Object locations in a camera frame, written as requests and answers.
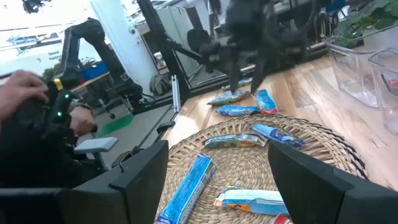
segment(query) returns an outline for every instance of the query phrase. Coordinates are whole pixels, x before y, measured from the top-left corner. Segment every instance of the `round wicker mat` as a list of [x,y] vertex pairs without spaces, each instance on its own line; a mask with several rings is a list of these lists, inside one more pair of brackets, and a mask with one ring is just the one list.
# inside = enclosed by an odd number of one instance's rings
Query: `round wicker mat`
[[229,185],[277,190],[267,158],[269,144],[265,147],[200,149],[201,142],[210,136],[254,133],[249,124],[284,128],[308,144],[301,149],[304,153],[354,175],[368,178],[364,163],[354,148],[330,129],[305,119],[281,114],[242,116],[201,130],[170,149],[167,177],[157,214],[167,205],[197,154],[202,152],[213,158],[217,170],[201,193],[187,223],[268,223],[272,216],[219,208],[213,203],[221,190]]

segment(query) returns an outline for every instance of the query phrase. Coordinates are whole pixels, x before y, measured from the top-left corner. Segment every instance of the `wooden table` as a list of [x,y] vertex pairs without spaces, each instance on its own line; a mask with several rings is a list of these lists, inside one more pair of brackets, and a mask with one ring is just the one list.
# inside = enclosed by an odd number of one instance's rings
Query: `wooden table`
[[74,91],[79,91],[79,90],[81,90],[82,88],[84,88],[84,87],[86,87],[86,86],[88,86],[88,85],[90,85],[90,84],[92,84],[92,83],[94,83],[94,82],[97,82],[98,80],[104,78],[104,77],[107,76],[107,75],[109,75],[109,72],[106,72],[106,73],[104,73],[104,74],[102,74],[102,75],[100,75],[100,76],[98,76],[98,77],[95,77],[95,78],[93,78],[93,79],[91,79],[91,80],[88,80],[87,82],[84,82],[83,84],[81,84],[81,85],[79,85],[78,87],[74,88],[74,89],[72,90],[72,92],[74,92]]
[[[304,63],[266,78],[267,89],[282,114],[322,124],[350,142],[373,182],[398,190],[398,137],[384,129],[378,109],[369,108],[338,89],[328,57]],[[175,126],[163,136],[169,146],[201,129],[230,119],[215,113],[207,103],[222,90],[187,100],[175,118]],[[256,105],[254,97],[237,104]]]

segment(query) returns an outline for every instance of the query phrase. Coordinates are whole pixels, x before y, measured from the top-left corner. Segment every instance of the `clear plastic container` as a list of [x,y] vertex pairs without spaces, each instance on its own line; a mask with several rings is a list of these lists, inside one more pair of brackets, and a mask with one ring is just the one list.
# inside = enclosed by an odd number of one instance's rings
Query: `clear plastic container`
[[382,110],[384,126],[398,134],[398,47],[378,51],[369,57]]
[[373,82],[372,67],[368,61],[375,50],[367,50],[364,45],[357,46],[363,37],[348,40],[332,36],[325,41],[339,88],[367,106],[377,108],[376,89]]

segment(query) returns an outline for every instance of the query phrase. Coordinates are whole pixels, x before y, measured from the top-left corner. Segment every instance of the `table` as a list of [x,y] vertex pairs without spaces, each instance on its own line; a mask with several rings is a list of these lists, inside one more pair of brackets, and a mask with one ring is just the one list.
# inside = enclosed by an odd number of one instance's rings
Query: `table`
[[[348,142],[361,155],[369,178],[398,190],[398,137],[384,129],[378,109],[369,108],[339,90],[328,57],[272,74],[260,89],[267,89],[282,114],[322,124]],[[249,90],[250,86],[241,89]],[[175,126],[162,139],[169,147],[201,129],[231,119],[216,114],[217,106],[207,103],[223,90],[216,90],[186,101],[175,117]],[[253,96],[237,105],[256,105]]]
[[104,74],[102,74],[102,75],[100,75],[98,77],[95,77],[95,78],[93,78],[91,80],[88,80],[88,81],[84,82],[83,84],[79,85],[78,87],[74,88],[72,90],[72,92],[79,91],[79,90],[85,88],[86,86],[88,86],[88,85],[90,85],[90,84],[92,84],[94,82],[97,82],[98,80],[104,78],[107,75],[109,75],[109,72],[106,72],[106,73],[104,73]]

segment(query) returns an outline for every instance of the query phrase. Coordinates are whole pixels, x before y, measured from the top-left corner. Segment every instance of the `human hand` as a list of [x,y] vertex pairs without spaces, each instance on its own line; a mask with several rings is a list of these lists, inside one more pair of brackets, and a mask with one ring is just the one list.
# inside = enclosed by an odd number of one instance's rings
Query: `human hand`
[[48,101],[47,86],[33,72],[17,70],[0,86],[0,122],[16,112],[29,98]]
[[77,106],[70,112],[70,116],[72,117],[70,128],[74,130],[76,135],[88,134],[94,128],[95,122],[91,110]]

